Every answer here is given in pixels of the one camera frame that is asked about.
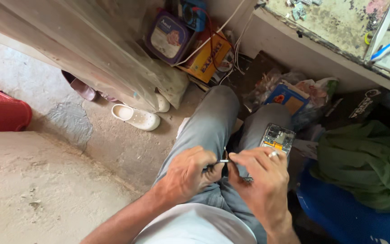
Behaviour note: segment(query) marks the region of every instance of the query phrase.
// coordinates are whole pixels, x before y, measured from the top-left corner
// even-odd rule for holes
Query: white t-shirt
[[[200,203],[187,203],[159,215],[132,244],[256,244],[251,229],[233,214]]]

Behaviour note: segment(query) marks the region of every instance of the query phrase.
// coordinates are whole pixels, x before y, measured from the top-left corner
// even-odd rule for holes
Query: knee
[[[261,106],[256,113],[262,114],[262,117],[273,124],[290,129],[291,114],[287,107],[278,103],[270,103]]]
[[[207,91],[207,93],[210,96],[221,98],[221,99],[224,99],[228,102],[236,102],[237,104],[239,103],[239,100],[237,99],[236,94],[228,86],[214,86],[214,87],[210,88]]]

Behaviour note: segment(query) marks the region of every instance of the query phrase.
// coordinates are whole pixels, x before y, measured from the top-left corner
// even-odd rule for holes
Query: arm
[[[165,177],[151,190],[97,227],[81,244],[131,243],[157,216],[186,202],[204,187],[218,181],[223,163],[202,174],[204,166],[215,162],[216,155],[200,146],[178,154],[170,163]]]
[[[300,244],[287,206],[287,157],[280,151],[278,156],[269,158],[273,151],[259,147],[230,153],[230,159],[245,166],[253,181],[242,179],[234,163],[228,163],[228,180],[263,225],[269,244]]]

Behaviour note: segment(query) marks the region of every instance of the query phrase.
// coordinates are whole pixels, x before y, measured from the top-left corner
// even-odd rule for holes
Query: light blue jeans
[[[218,159],[222,158],[238,111],[239,101],[229,87],[215,86],[209,89],[163,162],[155,183],[166,175],[171,160],[188,148],[201,145],[205,150],[214,152]],[[258,147],[269,123],[290,129],[291,116],[285,106],[268,104],[249,116],[242,125],[241,138],[235,143],[232,152],[238,153]],[[239,165],[238,168],[242,177],[248,176],[245,167]],[[267,236],[263,226],[229,184],[227,177],[209,185],[188,202],[221,208],[234,214],[249,226],[257,238],[257,243],[266,243]]]

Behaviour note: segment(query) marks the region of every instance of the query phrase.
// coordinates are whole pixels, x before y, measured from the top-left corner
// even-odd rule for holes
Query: white shoe
[[[166,98],[160,93],[156,93],[156,97],[157,97],[157,102],[159,103],[159,112],[161,113],[168,112],[169,110],[168,100],[166,100]]]
[[[152,131],[160,124],[160,117],[124,104],[116,104],[112,107],[112,115],[123,120],[138,129]]]

